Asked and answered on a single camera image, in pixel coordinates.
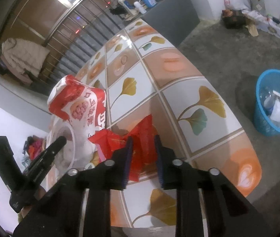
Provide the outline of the person's left hand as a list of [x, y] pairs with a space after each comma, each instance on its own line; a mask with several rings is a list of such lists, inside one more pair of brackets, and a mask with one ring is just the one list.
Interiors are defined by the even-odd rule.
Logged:
[[38, 190], [35, 192], [33, 199], [30, 201], [30, 203], [26, 204], [20, 214], [22, 216], [22, 218], [25, 218], [26, 215], [30, 212], [30, 210], [33, 208], [33, 206], [35, 204], [38, 203], [38, 201], [44, 197], [44, 195], [46, 194], [45, 189], [42, 186], [39, 186]]

